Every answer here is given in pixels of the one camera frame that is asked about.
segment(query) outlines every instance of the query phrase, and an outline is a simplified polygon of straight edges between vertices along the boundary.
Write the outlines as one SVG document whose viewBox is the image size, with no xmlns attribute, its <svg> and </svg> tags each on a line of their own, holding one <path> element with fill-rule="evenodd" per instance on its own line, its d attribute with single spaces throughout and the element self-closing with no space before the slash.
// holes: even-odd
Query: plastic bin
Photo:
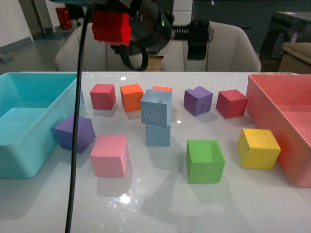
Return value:
<svg viewBox="0 0 311 233">
<path fill-rule="evenodd" d="M 246 110 L 281 147 L 277 158 L 289 180 L 311 187 L 311 75 L 251 74 Z"/>
<path fill-rule="evenodd" d="M 6 73 L 0 86 L 0 178 L 30 178 L 56 146 L 54 127 L 74 113 L 76 73 Z"/>
</svg>

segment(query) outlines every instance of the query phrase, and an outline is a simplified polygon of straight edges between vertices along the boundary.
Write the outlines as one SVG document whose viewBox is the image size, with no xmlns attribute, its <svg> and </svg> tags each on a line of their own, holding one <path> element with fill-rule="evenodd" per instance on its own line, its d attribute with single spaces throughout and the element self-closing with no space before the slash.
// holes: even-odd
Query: red gripper attachment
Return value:
<svg viewBox="0 0 311 233">
<path fill-rule="evenodd" d="M 95 11 L 93 17 L 94 39 L 110 45 L 129 45 L 132 27 L 130 16 L 121 12 Z"/>
</svg>

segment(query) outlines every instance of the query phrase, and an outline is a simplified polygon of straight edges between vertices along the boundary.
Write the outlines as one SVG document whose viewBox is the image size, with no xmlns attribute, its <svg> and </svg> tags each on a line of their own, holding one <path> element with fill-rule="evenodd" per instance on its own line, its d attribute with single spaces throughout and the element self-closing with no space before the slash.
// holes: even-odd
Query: chair backrest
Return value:
<svg viewBox="0 0 311 233">
<path fill-rule="evenodd" d="M 57 71 L 77 71 L 82 27 L 77 28 L 55 57 Z M 130 56 L 134 67 L 140 67 L 142 56 Z M 87 25 L 83 71 L 130 71 L 110 45 L 94 39 L 92 23 Z"/>
<path fill-rule="evenodd" d="M 162 71 L 259 72 L 261 70 L 260 60 L 241 28 L 216 22 L 210 22 L 210 26 L 214 30 L 214 35 L 204 60 L 187 60 L 187 41 L 171 41 L 162 61 Z"/>
</svg>

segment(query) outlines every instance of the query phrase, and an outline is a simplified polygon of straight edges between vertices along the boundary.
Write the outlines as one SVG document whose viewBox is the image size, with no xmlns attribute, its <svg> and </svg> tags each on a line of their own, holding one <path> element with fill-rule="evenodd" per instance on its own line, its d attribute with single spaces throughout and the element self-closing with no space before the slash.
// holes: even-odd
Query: green cube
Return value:
<svg viewBox="0 0 311 233">
<path fill-rule="evenodd" d="M 189 183 L 218 183 L 225 159 L 217 140 L 188 140 L 186 165 Z"/>
</svg>

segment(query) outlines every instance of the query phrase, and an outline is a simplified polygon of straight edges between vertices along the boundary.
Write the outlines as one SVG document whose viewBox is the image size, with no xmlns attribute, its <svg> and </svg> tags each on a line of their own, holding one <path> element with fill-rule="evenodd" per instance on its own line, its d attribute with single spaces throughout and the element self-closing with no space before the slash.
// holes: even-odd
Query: pink plastic bin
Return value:
<svg viewBox="0 0 311 233">
<path fill-rule="evenodd" d="M 281 147 L 278 162 L 289 180 L 311 187 L 311 75 L 251 74 L 247 112 Z"/>
</svg>

